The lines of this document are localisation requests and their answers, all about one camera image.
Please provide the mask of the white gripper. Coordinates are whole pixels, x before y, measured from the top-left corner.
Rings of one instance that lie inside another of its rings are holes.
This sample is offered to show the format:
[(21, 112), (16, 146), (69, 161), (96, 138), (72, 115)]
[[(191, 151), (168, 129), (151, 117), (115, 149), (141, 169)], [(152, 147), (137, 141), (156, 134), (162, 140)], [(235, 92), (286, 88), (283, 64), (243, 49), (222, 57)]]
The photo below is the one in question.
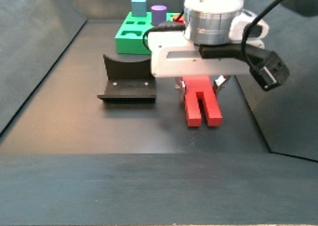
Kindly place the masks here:
[(184, 39), (182, 32), (151, 32), (151, 74), (155, 77), (176, 77), (175, 89), (184, 93), (183, 76), (216, 76), (214, 89), (222, 90), (232, 74), (248, 74), (248, 65), (235, 58), (203, 59), (199, 47)]

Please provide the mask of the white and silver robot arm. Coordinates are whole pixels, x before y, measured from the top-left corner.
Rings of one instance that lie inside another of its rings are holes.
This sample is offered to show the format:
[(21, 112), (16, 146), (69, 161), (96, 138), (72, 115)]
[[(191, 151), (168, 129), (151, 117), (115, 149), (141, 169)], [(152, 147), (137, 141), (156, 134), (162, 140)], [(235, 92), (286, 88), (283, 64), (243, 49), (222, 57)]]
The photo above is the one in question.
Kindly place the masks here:
[(244, 0), (184, 0), (184, 22), (166, 21), (148, 30), (151, 74), (174, 77), (176, 87), (190, 89), (191, 77), (216, 76), (224, 81), (247, 74), (247, 62), (268, 54), (262, 38), (268, 25), (260, 22), (256, 36), (242, 44), (243, 32), (256, 15), (243, 8)]

